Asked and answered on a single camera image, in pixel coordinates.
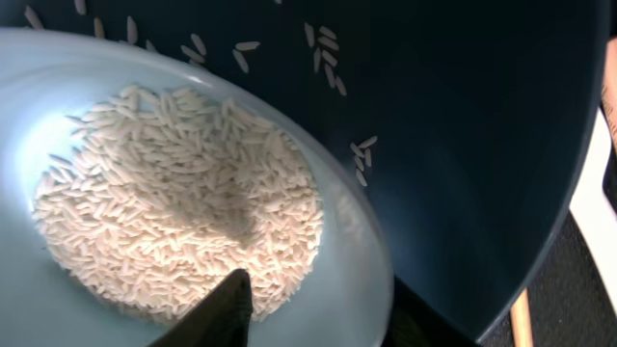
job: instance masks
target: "white bowl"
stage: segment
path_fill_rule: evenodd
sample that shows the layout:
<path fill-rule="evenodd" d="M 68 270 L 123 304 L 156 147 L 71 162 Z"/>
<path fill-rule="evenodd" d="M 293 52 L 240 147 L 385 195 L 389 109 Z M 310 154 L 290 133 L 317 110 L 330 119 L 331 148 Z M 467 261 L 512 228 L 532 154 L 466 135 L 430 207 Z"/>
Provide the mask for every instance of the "white bowl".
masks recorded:
<path fill-rule="evenodd" d="M 101 305 L 44 248 L 30 217 L 47 153 L 70 157 L 70 125 L 94 103 L 138 83 L 232 96 L 299 145 L 325 206 L 314 270 L 281 309 L 253 323 L 252 347 L 379 346 L 392 272 L 375 216 L 334 157 L 279 111 L 207 71 L 146 50 L 86 37 L 0 30 L 0 345 L 141 346 L 165 332 Z"/>

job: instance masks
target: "cluster of rice grains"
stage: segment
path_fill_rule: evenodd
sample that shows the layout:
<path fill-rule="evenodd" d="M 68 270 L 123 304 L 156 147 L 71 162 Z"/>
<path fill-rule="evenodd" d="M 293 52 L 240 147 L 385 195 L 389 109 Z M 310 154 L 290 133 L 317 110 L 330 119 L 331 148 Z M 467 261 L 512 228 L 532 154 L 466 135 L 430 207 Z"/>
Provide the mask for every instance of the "cluster of rice grains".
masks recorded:
<path fill-rule="evenodd" d="M 69 119 L 84 147 L 50 156 L 34 216 L 98 297 L 174 322 L 244 268 L 260 320 L 300 287 L 323 210 L 303 155 L 270 121 L 232 100 L 138 86 Z"/>

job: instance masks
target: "rice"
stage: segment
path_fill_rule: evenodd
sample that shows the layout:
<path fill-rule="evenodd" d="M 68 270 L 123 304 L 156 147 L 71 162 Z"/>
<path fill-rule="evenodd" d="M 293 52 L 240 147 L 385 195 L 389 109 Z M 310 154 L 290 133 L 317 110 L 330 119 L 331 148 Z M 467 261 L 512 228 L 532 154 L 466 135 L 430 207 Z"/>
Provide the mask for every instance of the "rice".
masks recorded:
<path fill-rule="evenodd" d="M 368 185 L 366 184 L 366 179 L 364 179 L 364 175 L 362 174 L 360 169 L 356 169 L 356 178 L 358 179 L 358 182 L 362 185 L 362 187 L 366 187 Z"/>
<path fill-rule="evenodd" d="M 377 142 L 377 136 L 371 136 L 368 139 L 362 141 L 359 145 L 358 148 L 359 149 L 365 149 L 368 148 L 370 146 L 372 146 L 373 144 L 375 144 Z"/>
<path fill-rule="evenodd" d="M 360 159 L 360 157 L 358 155 L 354 156 L 354 161 L 356 162 L 356 166 L 358 167 L 358 169 L 360 169 L 360 171 L 364 171 L 364 164 L 362 163 L 362 159 Z"/>
<path fill-rule="evenodd" d="M 33 215 L 56 261 L 104 302 L 162 323 L 235 268 L 251 275 L 253 318 L 276 311 L 311 271 L 323 228 L 298 148 L 232 100 L 192 90 L 159 98 L 134 85 L 121 94 L 115 103 L 150 95 L 137 120 L 87 114 L 84 148 L 70 161 L 50 156 L 59 159 L 41 178 Z M 166 122 L 145 125 L 155 119 L 139 115 L 159 104 Z M 186 104 L 201 108 L 182 114 Z M 125 130 L 138 127 L 136 139 Z M 106 129 L 119 129 L 114 140 L 95 136 Z"/>
<path fill-rule="evenodd" d="M 240 66 L 240 69 L 242 69 L 242 72 L 249 73 L 249 63 L 247 63 L 247 60 L 244 58 L 244 55 L 242 55 L 242 53 L 240 53 L 239 51 L 235 49 L 233 49 L 231 53 L 233 54 L 233 58 L 235 58 L 235 61 Z"/>
<path fill-rule="evenodd" d="M 75 0 L 75 10 L 81 15 L 86 15 L 86 0 Z"/>
<path fill-rule="evenodd" d="M 126 41 L 129 44 L 137 43 L 137 24 L 131 16 L 126 18 Z"/>
<path fill-rule="evenodd" d="M 315 45 L 315 32 L 308 23 L 305 23 L 305 34 L 307 35 L 308 47 L 312 48 Z"/>
<path fill-rule="evenodd" d="M 349 145 L 349 147 L 351 148 L 351 150 L 358 155 L 360 158 L 364 158 L 364 153 L 362 153 L 362 151 L 358 148 L 358 146 L 356 146 L 356 144 L 351 143 Z"/>
<path fill-rule="evenodd" d="M 332 40 L 336 40 L 336 34 L 325 26 L 321 26 L 319 32 Z"/>
<path fill-rule="evenodd" d="M 94 19 L 94 36 L 97 39 L 105 39 L 105 30 L 103 29 L 103 23 L 98 17 Z"/>
<path fill-rule="evenodd" d="M 249 41 L 249 42 L 238 42 L 235 44 L 235 49 L 240 52 L 254 50 L 259 47 L 260 43 L 257 41 Z"/>
<path fill-rule="evenodd" d="M 334 42 L 333 40 L 331 40 L 330 38 L 326 38 L 326 37 L 319 37 L 319 39 L 317 39 L 317 41 L 323 45 L 325 45 L 326 47 L 331 48 L 332 50 L 337 51 L 338 50 L 338 43 Z"/>
<path fill-rule="evenodd" d="M 332 67 L 336 67 L 336 65 L 338 64 L 336 58 L 325 49 L 321 51 L 321 56 L 324 57 L 324 60 L 328 62 L 328 64 L 330 64 Z"/>
<path fill-rule="evenodd" d="M 321 63 L 321 50 L 319 48 L 315 49 L 315 52 L 312 54 L 313 59 L 313 70 L 315 73 L 319 72 L 319 64 Z"/>
<path fill-rule="evenodd" d="M 40 22 L 39 16 L 37 13 L 28 5 L 26 5 L 26 11 L 24 12 L 26 19 L 35 30 L 45 30 L 43 28 L 42 23 Z"/>
<path fill-rule="evenodd" d="M 345 89 L 345 85 L 343 84 L 343 80 L 340 79 L 340 76 L 336 77 L 335 84 L 338 92 L 343 96 L 347 96 L 347 89 Z"/>
<path fill-rule="evenodd" d="M 371 154 L 370 154 L 370 148 L 367 148 L 367 149 L 364 151 L 364 160 L 366 161 L 366 166 L 367 166 L 367 167 L 369 167 L 369 168 L 370 168 L 370 167 L 372 167 L 372 166 L 373 166 L 373 158 L 372 158 L 372 156 L 371 156 Z"/>
<path fill-rule="evenodd" d="M 201 40 L 200 36 L 197 34 L 191 34 L 191 41 L 195 45 L 195 48 L 200 52 L 201 55 L 205 55 L 205 44 Z"/>
<path fill-rule="evenodd" d="M 330 86 L 330 88 L 334 88 L 336 81 L 335 81 L 335 73 L 332 71 L 332 67 L 329 66 L 328 64 L 325 64 L 324 71 L 326 71 L 326 78 L 328 79 L 328 85 Z"/>
<path fill-rule="evenodd" d="M 146 40 L 146 50 L 150 52 L 158 53 L 158 51 L 156 50 L 156 47 L 154 47 L 154 44 L 152 44 L 150 40 Z"/>
<path fill-rule="evenodd" d="M 182 50 L 182 53 L 184 53 L 184 55 L 186 55 L 187 57 L 189 57 L 191 60 L 203 64 L 205 63 L 205 59 L 199 55 L 196 51 L 194 51 L 193 49 L 185 46 L 185 45 L 181 45 L 180 49 Z"/>

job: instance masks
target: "wooden handle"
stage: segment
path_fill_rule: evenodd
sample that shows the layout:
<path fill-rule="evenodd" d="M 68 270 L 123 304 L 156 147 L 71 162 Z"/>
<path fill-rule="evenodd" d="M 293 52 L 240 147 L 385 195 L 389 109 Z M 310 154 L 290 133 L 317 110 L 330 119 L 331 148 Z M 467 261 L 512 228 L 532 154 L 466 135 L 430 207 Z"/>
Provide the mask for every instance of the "wooden handle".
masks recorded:
<path fill-rule="evenodd" d="M 512 305 L 512 308 L 510 308 L 510 316 L 512 318 L 514 345 L 516 347 L 533 347 L 527 289 L 521 293 L 521 296 L 517 299 L 517 302 Z"/>

